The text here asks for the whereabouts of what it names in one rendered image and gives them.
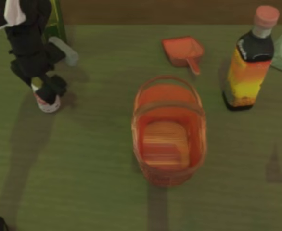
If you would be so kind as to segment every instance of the orange basket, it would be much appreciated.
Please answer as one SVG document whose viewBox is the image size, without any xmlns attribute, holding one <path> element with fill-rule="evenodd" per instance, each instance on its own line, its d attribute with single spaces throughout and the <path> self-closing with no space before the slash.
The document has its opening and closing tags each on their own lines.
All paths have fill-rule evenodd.
<svg viewBox="0 0 282 231">
<path fill-rule="evenodd" d="M 135 98 L 131 127 L 135 156 L 151 184 L 180 185 L 204 161 L 205 113 L 198 93 L 183 79 L 161 76 L 145 82 Z"/>
</svg>

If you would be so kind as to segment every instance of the bottle cap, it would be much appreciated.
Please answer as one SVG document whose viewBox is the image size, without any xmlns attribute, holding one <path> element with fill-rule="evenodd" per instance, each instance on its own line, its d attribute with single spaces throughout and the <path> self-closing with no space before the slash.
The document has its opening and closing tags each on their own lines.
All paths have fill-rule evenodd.
<svg viewBox="0 0 282 231">
<path fill-rule="evenodd" d="M 259 6 L 256 10 L 255 25 L 264 28 L 274 27 L 279 19 L 279 10 L 272 6 Z"/>
</svg>

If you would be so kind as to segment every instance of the bottle label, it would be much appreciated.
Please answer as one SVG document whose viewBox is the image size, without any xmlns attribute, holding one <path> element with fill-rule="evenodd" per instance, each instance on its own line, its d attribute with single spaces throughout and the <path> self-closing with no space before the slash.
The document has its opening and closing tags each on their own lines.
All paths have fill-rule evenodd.
<svg viewBox="0 0 282 231">
<path fill-rule="evenodd" d="M 254 104 L 271 61 L 246 62 L 235 49 L 228 73 L 228 88 L 232 93 L 234 106 Z"/>
</svg>

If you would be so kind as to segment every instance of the green tabletop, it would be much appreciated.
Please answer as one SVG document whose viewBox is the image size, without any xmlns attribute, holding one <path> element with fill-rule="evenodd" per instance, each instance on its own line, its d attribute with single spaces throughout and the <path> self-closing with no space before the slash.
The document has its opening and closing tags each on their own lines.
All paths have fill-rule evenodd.
<svg viewBox="0 0 282 231">
<path fill-rule="evenodd" d="M 282 175 L 268 168 L 276 156 L 282 166 L 282 72 L 270 69 L 250 111 L 227 111 L 219 88 L 249 28 L 69 26 L 80 63 L 57 66 L 70 87 L 54 115 L 10 72 L 1 31 L 0 216 L 18 231 L 282 231 Z M 185 35 L 205 48 L 197 78 L 161 46 Z M 143 179 L 130 131 L 138 87 L 163 74 L 196 86 L 208 123 L 204 166 L 168 190 Z"/>
</svg>

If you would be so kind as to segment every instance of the brown background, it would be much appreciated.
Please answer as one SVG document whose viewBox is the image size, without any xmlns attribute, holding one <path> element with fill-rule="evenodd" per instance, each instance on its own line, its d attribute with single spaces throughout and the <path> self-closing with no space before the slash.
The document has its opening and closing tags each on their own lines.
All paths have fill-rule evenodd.
<svg viewBox="0 0 282 231">
<path fill-rule="evenodd" d="M 282 0 L 60 0 L 66 24 L 251 24 Z"/>
</svg>

